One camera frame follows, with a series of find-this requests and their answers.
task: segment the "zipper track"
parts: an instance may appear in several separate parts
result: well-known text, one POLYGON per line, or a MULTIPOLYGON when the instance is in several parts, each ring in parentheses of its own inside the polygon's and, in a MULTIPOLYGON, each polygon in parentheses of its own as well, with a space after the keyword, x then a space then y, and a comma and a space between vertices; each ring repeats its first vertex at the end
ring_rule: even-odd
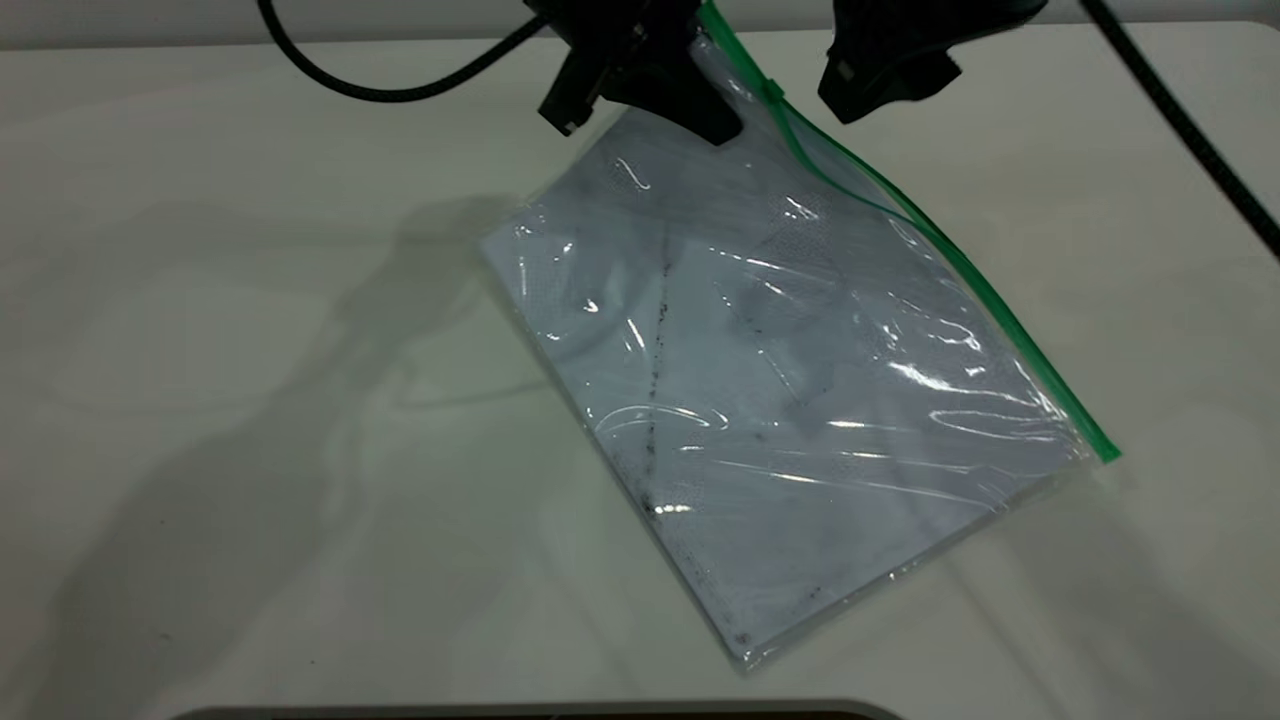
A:
POLYGON ((710 35, 716 45, 718 45, 724 54, 728 55, 730 61, 733 63, 737 72, 742 74, 742 79, 745 79, 746 83, 751 86, 756 95, 759 95, 764 101, 765 108, 769 110, 769 115, 773 117, 773 122, 778 126, 778 131, 782 133, 783 141, 786 141, 787 147, 791 150, 791 154, 795 155, 796 160, 799 160, 808 172, 818 177, 818 179, 826 182, 847 197, 870 205, 872 208, 876 208, 893 218, 909 223, 911 227, 918 229, 920 234, 928 238, 933 247, 943 258, 946 258, 948 263, 951 263, 951 266, 960 275, 960 278, 969 284, 969 288, 973 291, 974 296, 977 296, 978 301, 986 306, 987 311, 996 320, 996 324, 1000 325, 1000 328, 1009 337, 1010 342, 1014 343, 1014 347, 1030 365, 1036 377, 1039 378, 1041 383, 1044 384, 1044 388, 1053 396, 1053 400, 1057 401, 1068 416, 1075 423, 1075 427, 1080 430, 1080 434, 1084 436, 1084 439, 1093 448, 1093 452, 1098 456, 1098 459, 1102 462, 1111 462, 1112 460, 1119 459, 1121 455, 1120 448, 1111 441, 1110 437, 1107 437, 1106 432, 1102 430, 1102 427, 1098 425, 1097 420, 1093 419, 1093 415, 1091 415, 1088 409, 1084 407, 1080 398, 1071 392, 1070 386, 1066 384, 1062 375, 1059 374, 1057 369, 1053 368, 1053 364, 1050 363, 1044 351, 1036 345, 1036 341, 1032 340, 1027 328, 1023 327, 1023 324, 1018 320, 1018 316, 1014 315, 1014 311, 1009 307, 1005 300, 1000 297, 1000 293, 996 292, 996 288, 992 287, 986 277, 983 277, 983 274, 978 270, 978 266, 969 260, 964 251, 960 250, 960 247, 956 246, 956 243, 952 242, 951 238, 948 238, 946 233, 943 233, 942 229, 938 228, 938 225, 929 219, 929 217, 925 215, 915 202, 911 202, 911 199, 908 197, 906 193, 890 182, 888 178, 879 174, 876 168, 872 168, 865 160, 855 155, 851 150, 836 142, 835 138, 814 126, 809 118, 805 118, 799 110, 787 102, 783 97, 782 88, 778 87, 778 83, 764 76, 760 67, 755 64, 755 60, 746 51, 746 47, 744 47, 737 36, 733 35, 733 28, 731 28, 728 22, 724 20, 724 17, 721 14, 713 0, 707 0, 703 4, 701 9, 698 12, 698 17, 701 20, 703 27, 707 29, 707 33, 710 35), (897 202, 899 206, 906 211, 906 214, 904 215, 897 210, 886 208, 879 202, 851 192, 823 173, 822 169, 819 169, 804 151, 804 146, 800 143, 795 131, 791 128, 791 120, 787 118, 788 113, 799 118, 805 127, 808 127, 818 137, 822 137, 831 143, 832 147, 838 150, 845 158, 854 163, 854 165, 876 181, 876 184, 878 184, 890 199, 897 202))

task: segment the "gray object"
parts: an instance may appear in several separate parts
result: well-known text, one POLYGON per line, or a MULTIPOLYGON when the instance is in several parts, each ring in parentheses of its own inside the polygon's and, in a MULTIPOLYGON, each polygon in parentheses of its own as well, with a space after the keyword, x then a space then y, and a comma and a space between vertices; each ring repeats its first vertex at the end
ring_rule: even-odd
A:
POLYGON ((741 136, 628 110, 484 251, 750 666, 1088 450, 931 243, 806 172, 721 51, 694 50, 741 136))

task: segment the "white table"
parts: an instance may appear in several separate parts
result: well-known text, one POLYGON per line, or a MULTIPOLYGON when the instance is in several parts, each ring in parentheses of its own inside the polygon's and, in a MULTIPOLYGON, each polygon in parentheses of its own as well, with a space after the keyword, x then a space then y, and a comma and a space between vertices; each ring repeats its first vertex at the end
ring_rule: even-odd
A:
MULTIPOLYGON (((1137 35, 1280 210, 1280 35, 1137 35)), ((941 96, 847 128, 826 33, 746 44, 966 249, 1123 461, 739 675, 466 243, 589 140, 535 114, 562 44, 408 106, 265 46, 0 54, 0 716, 1280 714, 1280 269, 1096 32, 965 46, 941 96)), ((486 45, 314 53, 392 86, 486 45)))

